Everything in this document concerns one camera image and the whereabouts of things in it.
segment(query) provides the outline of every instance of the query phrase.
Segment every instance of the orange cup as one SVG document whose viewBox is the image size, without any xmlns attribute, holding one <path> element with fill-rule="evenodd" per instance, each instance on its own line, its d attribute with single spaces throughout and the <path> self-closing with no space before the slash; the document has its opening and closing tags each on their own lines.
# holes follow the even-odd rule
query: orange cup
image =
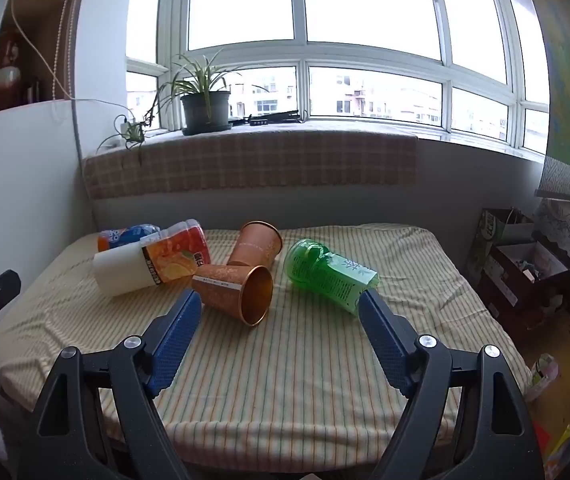
<svg viewBox="0 0 570 480">
<path fill-rule="evenodd" d="M 278 229 L 265 222 L 248 222 L 241 227 L 227 265 L 265 266 L 268 269 L 283 248 L 283 239 Z"/>
<path fill-rule="evenodd" d="M 255 326 L 270 307 L 273 281 L 264 266 L 205 264 L 196 270 L 191 288 L 204 304 Z"/>
</svg>

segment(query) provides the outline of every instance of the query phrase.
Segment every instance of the flower pot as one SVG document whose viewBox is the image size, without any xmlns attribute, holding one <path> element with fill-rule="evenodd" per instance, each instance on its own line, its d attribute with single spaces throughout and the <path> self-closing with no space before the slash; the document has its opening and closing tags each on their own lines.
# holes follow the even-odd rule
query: flower pot
<svg viewBox="0 0 570 480">
<path fill-rule="evenodd" d="M 231 92 L 227 91 L 209 92 L 209 114 L 203 93 L 187 94 L 181 97 L 180 101 L 187 123 L 187 127 L 182 131 L 183 134 L 189 136 L 229 130 L 232 127 L 229 123 L 230 95 Z"/>
</svg>

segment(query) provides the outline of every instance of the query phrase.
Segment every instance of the green bottle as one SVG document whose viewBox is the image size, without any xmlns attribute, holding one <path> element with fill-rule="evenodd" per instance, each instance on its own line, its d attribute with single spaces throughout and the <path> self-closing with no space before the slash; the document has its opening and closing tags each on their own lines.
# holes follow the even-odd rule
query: green bottle
<svg viewBox="0 0 570 480">
<path fill-rule="evenodd" d="M 378 284 L 375 270 L 332 253 L 309 238 L 297 241 L 289 250 L 285 272 L 300 288 L 322 294 L 355 316 L 360 295 Z"/>
</svg>

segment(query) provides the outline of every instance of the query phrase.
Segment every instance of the silver bolt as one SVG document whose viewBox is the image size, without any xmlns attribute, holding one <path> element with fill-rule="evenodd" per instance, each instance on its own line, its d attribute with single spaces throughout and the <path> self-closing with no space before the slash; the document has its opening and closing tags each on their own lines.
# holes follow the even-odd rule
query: silver bolt
<svg viewBox="0 0 570 480">
<path fill-rule="evenodd" d="M 494 345 L 487 345 L 485 347 L 485 353 L 489 357 L 498 357 L 500 355 L 500 350 L 498 350 L 498 347 L 495 347 Z"/>
<path fill-rule="evenodd" d="M 69 359 L 76 355 L 76 347 L 75 346 L 68 346 L 67 348 L 63 348 L 60 351 L 60 357 L 63 359 Z"/>
<path fill-rule="evenodd" d="M 137 348 L 140 346 L 140 338 L 137 335 L 132 335 L 129 336 L 127 339 L 125 339 L 125 348 Z"/>
<path fill-rule="evenodd" d="M 436 341 L 436 338 L 431 335 L 421 335 L 420 339 L 418 339 L 418 342 L 425 348 L 434 348 L 434 346 L 436 346 L 438 343 Z"/>
</svg>

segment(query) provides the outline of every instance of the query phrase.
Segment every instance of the cup rim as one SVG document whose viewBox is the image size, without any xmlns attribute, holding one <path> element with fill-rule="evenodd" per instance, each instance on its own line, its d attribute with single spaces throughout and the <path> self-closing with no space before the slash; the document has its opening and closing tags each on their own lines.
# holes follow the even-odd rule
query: cup rim
<svg viewBox="0 0 570 480">
<path fill-rule="evenodd" d="M 278 232 L 278 229 L 276 229 L 272 224 L 268 224 L 267 222 L 263 222 L 262 220 L 252 220 L 251 222 L 247 222 L 247 223 L 243 224 L 239 233 L 242 232 L 242 230 L 245 229 L 249 224 L 262 224 L 262 225 L 266 225 L 267 227 L 271 227 L 274 231 L 276 231 L 276 234 L 278 235 L 278 238 L 280 239 L 280 250 L 278 252 L 283 250 L 283 247 L 285 246 L 285 243 L 283 242 L 283 237 Z"/>
<path fill-rule="evenodd" d="M 269 274 L 269 276 L 271 277 L 271 272 L 270 270 L 263 266 L 263 265 L 257 265 L 255 267 L 252 268 L 252 270 L 250 270 L 247 275 L 245 276 L 245 279 L 242 282 L 242 286 L 241 286 L 241 291 L 240 294 L 238 295 L 238 313 L 239 313 L 239 319 L 245 323 L 245 325 L 247 326 L 256 326 L 258 325 L 258 323 L 260 323 L 264 317 L 267 315 L 267 311 L 270 309 L 270 305 L 271 305 L 271 300 L 270 300 L 270 304 L 267 305 L 267 308 L 263 311 L 262 315 L 260 316 L 260 318 L 258 318 L 258 321 L 256 321 L 255 323 L 249 323 L 246 319 L 245 316 L 242 314 L 242 295 L 244 293 L 244 288 L 245 285 L 247 285 L 247 282 L 249 281 L 250 276 L 256 272 L 256 270 L 258 269 L 265 269 L 267 271 L 267 273 Z M 273 297 L 273 291 L 274 291 L 274 281 L 273 281 L 273 277 L 271 277 L 271 293 L 272 293 L 272 297 Z"/>
</svg>

